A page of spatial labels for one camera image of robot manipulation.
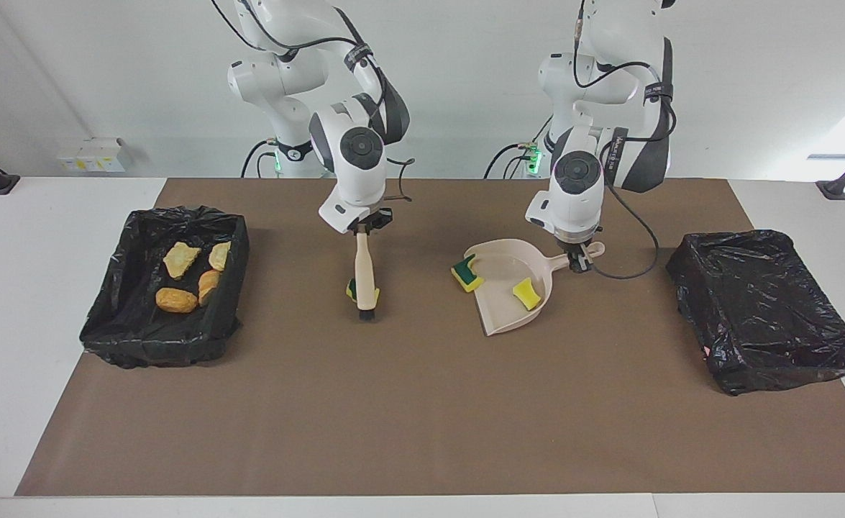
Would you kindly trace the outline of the yellow sponge piece notched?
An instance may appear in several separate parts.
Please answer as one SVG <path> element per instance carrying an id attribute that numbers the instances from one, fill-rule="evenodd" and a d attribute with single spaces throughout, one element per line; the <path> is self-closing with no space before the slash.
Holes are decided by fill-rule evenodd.
<path id="1" fill-rule="evenodd" d="M 543 298 L 534 288 L 533 278 L 525 278 L 512 288 L 512 295 L 530 312 L 537 308 Z"/>

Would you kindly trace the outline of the beige hand brush black bristles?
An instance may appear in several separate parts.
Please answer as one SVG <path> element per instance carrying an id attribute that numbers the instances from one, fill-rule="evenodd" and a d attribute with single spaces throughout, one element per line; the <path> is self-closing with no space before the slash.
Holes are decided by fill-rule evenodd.
<path id="1" fill-rule="evenodd" d="M 371 322 L 375 318 L 377 306 L 377 288 L 374 280 L 374 266 L 370 254 L 367 233 L 358 232 L 355 255 L 355 301 L 359 309 L 360 321 Z"/>

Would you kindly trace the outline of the beige plastic dustpan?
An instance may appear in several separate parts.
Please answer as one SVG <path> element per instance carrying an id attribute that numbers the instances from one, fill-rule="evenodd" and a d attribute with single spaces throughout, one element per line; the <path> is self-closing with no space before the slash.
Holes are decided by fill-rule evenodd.
<path id="1" fill-rule="evenodd" d="M 526 240 L 491 240 L 468 248 L 465 255 L 477 253 L 475 270 L 485 279 L 474 291 L 479 316 L 487 337 L 523 327 L 533 321 L 547 304 L 553 274 L 569 268 L 569 255 L 547 257 Z M 512 288 L 525 278 L 533 278 L 534 288 L 543 301 L 533 311 L 512 295 Z"/>

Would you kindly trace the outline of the yellow sponge piece blocky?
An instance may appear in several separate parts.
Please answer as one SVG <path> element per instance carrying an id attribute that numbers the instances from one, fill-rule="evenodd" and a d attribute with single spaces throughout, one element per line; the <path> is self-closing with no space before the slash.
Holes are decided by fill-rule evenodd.
<path id="1" fill-rule="evenodd" d="M 346 287 L 346 295 L 351 299 L 351 301 L 357 303 L 357 287 L 356 287 L 356 279 L 351 278 L 349 284 Z M 374 288 L 374 299 L 379 299 L 380 297 L 380 288 L 376 286 Z"/>

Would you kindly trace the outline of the yellow sponge piece large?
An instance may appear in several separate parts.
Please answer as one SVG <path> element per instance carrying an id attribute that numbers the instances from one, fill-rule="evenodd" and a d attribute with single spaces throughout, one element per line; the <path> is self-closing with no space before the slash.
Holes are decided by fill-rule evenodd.
<path id="1" fill-rule="evenodd" d="M 465 293 L 477 291 L 479 286 L 482 286 L 485 282 L 485 279 L 475 270 L 477 259 L 477 253 L 471 253 L 471 255 L 466 255 L 462 261 L 455 263 L 451 268 L 452 276 L 454 276 L 454 279 Z"/>

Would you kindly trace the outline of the orange striped bread piece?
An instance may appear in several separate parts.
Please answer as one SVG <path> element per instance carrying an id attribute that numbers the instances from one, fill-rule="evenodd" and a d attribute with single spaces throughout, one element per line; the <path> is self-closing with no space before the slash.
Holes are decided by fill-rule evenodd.
<path id="1" fill-rule="evenodd" d="M 211 301 L 211 296 L 215 289 L 218 288 L 219 279 L 221 278 L 222 272 L 219 270 L 211 269 L 206 271 L 201 276 L 199 276 L 198 280 L 198 305 L 201 307 L 205 307 L 209 301 Z"/>

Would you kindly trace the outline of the pale yellow bread chunk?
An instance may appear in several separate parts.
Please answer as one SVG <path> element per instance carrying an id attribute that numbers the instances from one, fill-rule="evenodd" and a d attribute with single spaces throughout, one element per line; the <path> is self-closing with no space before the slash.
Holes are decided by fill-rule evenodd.
<path id="1" fill-rule="evenodd" d="M 181 242 L 181 240 L 176 242 L 162 259 L 169 278 L 173 280 L 182 279 L 198 259 L 201 251 L 202 248 L 190 246 L 188 243 Z"/>

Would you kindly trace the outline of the brown oval bread piece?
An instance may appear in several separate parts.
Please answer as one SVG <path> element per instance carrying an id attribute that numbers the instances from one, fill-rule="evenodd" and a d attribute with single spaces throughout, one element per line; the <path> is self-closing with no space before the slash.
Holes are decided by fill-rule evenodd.
<path id="1" fill-rule="evenodd" d="M 198 308 L 198 296 L 178 288 L 160 288 L 155 295 L 158 309 L 169 314 L 191 314 Z"/>

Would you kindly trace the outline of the black bag bin pink spot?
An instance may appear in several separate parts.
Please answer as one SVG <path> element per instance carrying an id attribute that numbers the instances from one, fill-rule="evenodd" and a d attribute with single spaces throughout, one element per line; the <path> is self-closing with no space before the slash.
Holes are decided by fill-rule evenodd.
<path id="1" fill-rule="evenodd" d="M 845 377 L 845 321 L 787 234 L 686 234 L 666 270 L 728 396 Z"/>

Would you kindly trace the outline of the black bag lined bin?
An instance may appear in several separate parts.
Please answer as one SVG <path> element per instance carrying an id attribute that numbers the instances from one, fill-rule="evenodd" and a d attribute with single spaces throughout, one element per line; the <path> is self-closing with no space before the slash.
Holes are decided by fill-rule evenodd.
<path id="1" fill-rule="evenodd" d="M 163 256 L 181 240 L 202 248 L 180 280 L 169 278 Z M 198 280 L 211 270 L 211 247 L 231 242 L 225 271 L 205 307 L 191 314 L 158 309 L 158 289 L 198 296 Z M 87 352 L 121 368 L 190 366 L 220 358 L 240 322 L 236 312 L 250 250 L 247 223 L 207 206 L 133 211 L 109 260 L 102 288 L 80 332 Z"/>

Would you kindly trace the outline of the brown table mat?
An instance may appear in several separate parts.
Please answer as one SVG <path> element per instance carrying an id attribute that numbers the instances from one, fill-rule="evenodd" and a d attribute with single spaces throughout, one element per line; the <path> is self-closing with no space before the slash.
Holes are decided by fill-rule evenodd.
<path id="1" fill-rule="evenodd" d="M 175 179 L 157 206 L 247 221 L 241 327 L 217 362 L 81 356 L 19 496 L 845 492 L 845 386 L 728 396 L 665 266 L 685 234 L 745 232 L 725 181 L 627 196 L 663 250 L 629 281 L 554 277 L 531 324 L 486 337 L 449 269 L 485 240 L 557 247 L 525 181 L 409 181 L 373 235 L 373 322 L 330 181 Z"/>

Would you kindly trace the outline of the white wall socket box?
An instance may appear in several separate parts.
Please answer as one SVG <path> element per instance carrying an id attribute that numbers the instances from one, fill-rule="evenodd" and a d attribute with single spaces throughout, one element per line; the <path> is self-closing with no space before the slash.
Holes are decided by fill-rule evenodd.
<path id="1" fill-rule="evenodd" d="M 132 158 L 118 137 L 84 139 L 61 148 L 56 156 L 65 173 L 126 173 Z"/>

